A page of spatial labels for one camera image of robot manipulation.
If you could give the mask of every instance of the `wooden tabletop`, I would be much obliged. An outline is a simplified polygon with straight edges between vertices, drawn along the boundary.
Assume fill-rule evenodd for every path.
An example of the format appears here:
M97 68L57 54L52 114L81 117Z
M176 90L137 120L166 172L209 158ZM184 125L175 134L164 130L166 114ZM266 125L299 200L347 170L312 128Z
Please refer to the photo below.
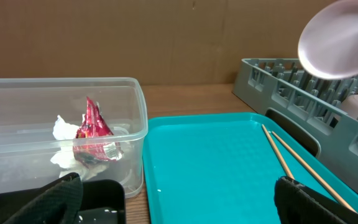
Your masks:
M232 84L142 86L149 118L183 114L254 112L231 93ZM146 184L126 201L127 223L150 223Z

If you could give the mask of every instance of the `red wrapper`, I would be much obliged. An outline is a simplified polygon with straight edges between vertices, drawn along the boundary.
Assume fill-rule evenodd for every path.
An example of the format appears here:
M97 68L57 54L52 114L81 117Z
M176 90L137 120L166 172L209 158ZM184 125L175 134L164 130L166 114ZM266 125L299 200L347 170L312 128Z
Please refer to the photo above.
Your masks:
M99 108L86 97L85 120L77 130L75 138L93 138L112 136L112 131L100 115ZM119 143L89 144L73 147L74 157L84 165L93 165L101 161L116 161L122 157Z

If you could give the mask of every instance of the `pink plate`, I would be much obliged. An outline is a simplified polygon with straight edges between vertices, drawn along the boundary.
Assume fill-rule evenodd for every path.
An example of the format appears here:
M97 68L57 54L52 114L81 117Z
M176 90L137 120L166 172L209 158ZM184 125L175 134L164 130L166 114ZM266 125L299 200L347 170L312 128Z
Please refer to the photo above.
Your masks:
M304 69L327 79L358 74L358 0L336 1L309 21L298 44Z

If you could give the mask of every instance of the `chopstick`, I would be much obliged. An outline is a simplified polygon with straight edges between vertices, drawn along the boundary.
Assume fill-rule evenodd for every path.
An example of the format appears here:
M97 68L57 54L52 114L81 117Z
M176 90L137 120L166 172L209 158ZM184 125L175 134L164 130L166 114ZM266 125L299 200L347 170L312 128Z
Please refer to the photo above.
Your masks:
M277 149L277 146L274 143L274 141L273 141L272 137L270 136L269 132L266 130L265 125L262 124L262 128L263 128L263 130L264 130L264 132L266 134L266 137L267 137L268 141L270 142L270 145L273 147L274 153L276 153L276 156L277 156L278 160L280 161L281 166L283 167L286 175L295 180L294 176L291 173L290 168L288 168L287 163L285 162L283 156L281 155L280 151Z
M264 125L262 125L265 133L267 132ZM315 178L317 179L317 181L343 206L345 206L347 209L357 213L323 178L320 177L320 175L318 175L318 173L316 171L313 170L313 168L311 168L309 166L309 164L307 162L305 162L287 143L285 143L284 140L282 140L276 133L274 133L274 131L272 131L272 134L281 142L281 144L288 150L290 151L290 153L292 154L293 157L295 157L295 159L297 159L298 162L300 162L304 168L306 168L309 173Z

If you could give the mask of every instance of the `dish rack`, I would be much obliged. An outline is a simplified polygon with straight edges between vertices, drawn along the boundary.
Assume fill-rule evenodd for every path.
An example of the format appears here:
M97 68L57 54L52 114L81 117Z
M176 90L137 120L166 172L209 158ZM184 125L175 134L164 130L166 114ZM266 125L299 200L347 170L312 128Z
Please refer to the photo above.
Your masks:
M310 152L358 193L358 118L339 109L357 90L358 76L321 80L298 59L260 58L242 60L233 93L256 112L287 120L286 131L303 133L297 140L309 139L306 149L314 144Z

